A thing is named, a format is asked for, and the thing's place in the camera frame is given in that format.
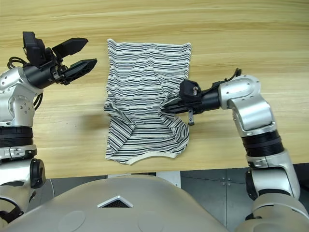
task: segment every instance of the black rubber ring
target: black rubber ring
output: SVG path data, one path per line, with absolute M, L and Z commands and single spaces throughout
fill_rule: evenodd
M 270 146 L 281 142 L 281 137 L 277 139 L 273 139 L 267 142 L 259 143 L 259 144 L 244 144 L 243 146 L 245 148 L 257 148 L 257 147 L 263 147 L 263 146 Z

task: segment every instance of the striped shirt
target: striped shirt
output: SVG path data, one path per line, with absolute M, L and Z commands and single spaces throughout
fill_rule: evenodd
M 191 44 L 108 40 L 110 73 L 104 110 L 111 116 L 106 159 L 123 164 L 174 158 L 189 141 L 187 124 L 161 111 L 188 78 Z

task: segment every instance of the wooden table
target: wooden table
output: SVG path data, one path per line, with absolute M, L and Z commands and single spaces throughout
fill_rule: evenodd
M 67 65 L 98 59 L 87 76 L 44 92 L 33 130 L 47 177 L 247 166 L 227 110 L 196 116 L 189 145 L 175 159 L 150 158 L 132 166 L 105 160 L 108 38 L 191 42 L 190 79 L 204 89 L 231 76 L 236 67 L 256 76 L 293 162 L 309 161 L 307 0 L 1 0 L 0 10 L 1 71 L 9 57 L 25 58 L 22 31 L 34 31 L 50 47 L 71 37 L 87 38 L 80 53 L 65 58 Z

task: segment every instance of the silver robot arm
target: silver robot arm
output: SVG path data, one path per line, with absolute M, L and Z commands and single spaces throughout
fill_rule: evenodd
M 45 87 L 53 83 L 68 85 L 90 72 L 97 62 L 89 59 L 69 68 L 62 65 L 65 56 L 84 47 L 88 42 L 84 38 L 69 39 L 52 49 L 45 48 L 33 32 L 23 32 L 23 38 L 29 63 L 12 57 L 10 70 L 0 75 L 0 228 L 24 214 L 35 189 L 45 183 L 44 163 L 34 158 L 34 98 L 38 97 L 39 106 Z M 23 67 L 12 64 L 16 59 Z
M 281 192 L 298 199 L 298 179 L 281 143 L 271 108 L 260 94 L 258 79 L 238 76 L 220 84 L 218 92 L 221 108 L 233 111 L 247 151 L 247 162 L 252 168 L 247 173 L 249 196 L 255 199 L 266 192 Z
M 237 232 L 307 231 L 309 216 L 298 201 L 299 182 L 277 131 L 274 115 L 260 94 L 260 82 L 236 69 L 230 79 L 201 90 L 196 82 L 183 81 L 179 97 L 164 105 L 166 113 L 193 114 L 231 109 L 233 120 L 246 149 L 251 170 L 246 173 L 248 195 L 254 200 L 252 214 Z

